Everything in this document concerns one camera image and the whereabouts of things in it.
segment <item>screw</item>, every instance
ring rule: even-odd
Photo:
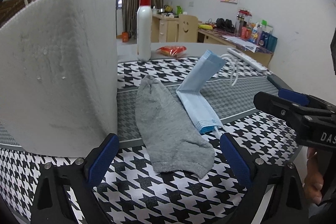
[[[312,121],[312,120],[313,120],[310,116],[307,116],[307,115],[305,115],[305,118],[306,118],[308,121]]]
[[[257,159],[255,160],[255,163],[258,164],[258,165],[263,165],[263,164],[264,164],[264,160],[261,159],[261,158],[257,158]]]
[[[78,159],[75,161],[75,164],[76,164],[76,165],[81,165],[83,162],[84,162],[84,160],[83,160],[82,158],[78,158]]]
[[[290,169],[294,169],[294,168],[295,168],[295,164],[292,163],[292,162],[288,162],[288,163],[287,163],[287,166],[288,166]]]
[[[48,162],[44,165],[44,169],[50,169],[52,167],[51,162]]]

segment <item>finger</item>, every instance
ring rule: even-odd
[[[304,180],[304,193],[306,198],[315,204],[320,204],[322,199],[321,189],[323,176],[319,172],[317,155],[311,156],[307,161],[307,177]]]
[[[319,165],[317,162],[317,155],[312,156],[307,161],[307,177],[304,180],[305,184],[314,186],[317,190],[323,187],[323,176],[319,172]]]
[[[314,186],[305,184],[303,187],[305,197],[315,204],[320,204],[322,200],[322,194]]]
[[[309,159],[312,156],[314,156],[315,153],[316,153],[316,149],[315,148],[308,147],[308,150],[307,150],[307,159]]]

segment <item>gray sock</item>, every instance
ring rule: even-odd
[[[197,132],[183,106],[152,76],[141,81],[135,119],[154,171],[184,170],[203,178],[212,169],[212,145]]]

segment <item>power strip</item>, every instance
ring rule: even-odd
[[[252,68],[256,69],[259,72],[267,71],[268,68],[264,67],[253,58],[249,57],[248,55],[242,53],[241,51],[237,50],[236,48],[230,48],[227,50],[228,53],[234,55],[235,57],[243,60],[244,62],[248,63]]]

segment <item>white foam block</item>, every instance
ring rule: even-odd
[[[0,121],[28,152],[85,157],[117,133],[115,0],[36,0],[0,29]]]

